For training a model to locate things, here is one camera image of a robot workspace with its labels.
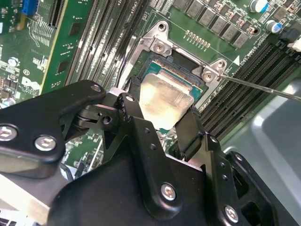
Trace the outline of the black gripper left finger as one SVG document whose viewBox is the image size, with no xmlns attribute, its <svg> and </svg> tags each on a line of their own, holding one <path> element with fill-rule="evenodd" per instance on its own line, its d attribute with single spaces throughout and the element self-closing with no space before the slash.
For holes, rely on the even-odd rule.
<svg viewBox="0 0 301 226">
<path fill-rule="evenodd" d="M 181 211 L 182 196 L 152 123 L 144 119 L 135 96 L 122 93 L 108 98 L 92 81 L 80 81 L 1 110 L 1 172 L 33 179 L 54 175 L 65 143 L 91 127 L 75 123 L 79 111 L 87 106 L 111 119 L 108 125 L 96 124 L 109 140 L 105 150 L 109 159 L 104 164 L 130 154 L 146 210 L 157 220 L 173 219 Z"/>
</svg>

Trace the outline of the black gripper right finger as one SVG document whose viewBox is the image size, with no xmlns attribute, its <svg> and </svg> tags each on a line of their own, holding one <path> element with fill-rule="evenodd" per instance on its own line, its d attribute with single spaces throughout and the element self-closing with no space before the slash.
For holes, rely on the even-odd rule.
<svg viewBox="0 0 301 226">
<path fill-rule="evenodd" d="M 211 226 L 296 226 L 297 222 L 239 153 L 224 153 L 190 107 L 176 123 L 176 156 L 202 169 Z"/>
</svg>

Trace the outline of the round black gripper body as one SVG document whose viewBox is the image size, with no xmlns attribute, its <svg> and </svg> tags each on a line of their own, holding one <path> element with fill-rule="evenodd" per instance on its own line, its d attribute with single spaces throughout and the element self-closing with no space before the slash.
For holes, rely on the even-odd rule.
<svg viewBox="0 0 301 226">
<path fill-rule="evenodd" d="M 167 161 L 183 194 L 173 219 L 146 210 L 130 154 L 124 153 L 66 185 L 53 200 L 50 226 L 220 226 L 205 196 L 205 174 L 171 156 Z"/>
</svg>

